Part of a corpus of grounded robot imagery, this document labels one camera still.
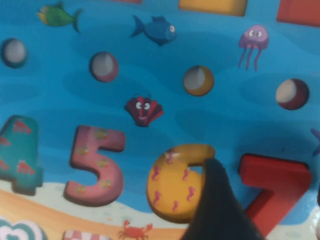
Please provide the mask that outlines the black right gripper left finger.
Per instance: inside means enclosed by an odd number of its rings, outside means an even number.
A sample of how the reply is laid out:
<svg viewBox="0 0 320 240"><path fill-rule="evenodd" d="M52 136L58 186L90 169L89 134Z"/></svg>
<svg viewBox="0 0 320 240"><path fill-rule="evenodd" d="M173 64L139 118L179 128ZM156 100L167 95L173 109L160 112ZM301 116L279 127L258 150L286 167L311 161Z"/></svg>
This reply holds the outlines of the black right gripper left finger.
<svg viewBox="0 0 320 240"><path fill-rule="evenodd" d="M204 162L204 186L183 240L263 240L232 191L227 172L217 159Z"/></svg>

